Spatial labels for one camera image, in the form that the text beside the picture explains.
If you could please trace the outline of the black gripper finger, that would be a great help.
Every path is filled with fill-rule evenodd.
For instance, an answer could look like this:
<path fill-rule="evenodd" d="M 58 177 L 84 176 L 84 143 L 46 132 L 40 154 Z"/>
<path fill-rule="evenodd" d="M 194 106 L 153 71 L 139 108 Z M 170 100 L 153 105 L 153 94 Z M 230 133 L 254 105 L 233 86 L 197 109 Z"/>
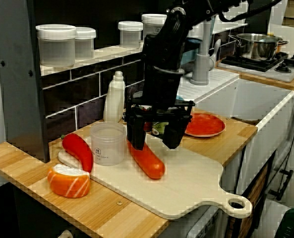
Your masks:
<path fill-rule="evenodd" d="M 145 120 L 141 115 L 130 116 L 127 122 L 127 139 L 134 149 L 143 150 L 146 132 Z"/>
<path fill-rule="evenodd" d="M 190 121 L 191 116 L 184 116 L 170 121 L 165 126 L 163 143 L 169 149 L 176 149 L 179 146 Z"/>

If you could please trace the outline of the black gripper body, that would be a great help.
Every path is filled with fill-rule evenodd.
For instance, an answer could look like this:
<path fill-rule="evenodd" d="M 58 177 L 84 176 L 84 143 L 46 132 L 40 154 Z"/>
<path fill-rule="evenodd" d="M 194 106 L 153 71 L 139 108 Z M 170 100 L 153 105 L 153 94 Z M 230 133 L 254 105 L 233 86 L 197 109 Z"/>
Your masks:
<path fill-rule="evenodd" d="M 165 70 L 145 66 L 142 94 L 127 100 L 125 121 L 189 123 L 192 101 L 176 99 L 183 69 Z"/>

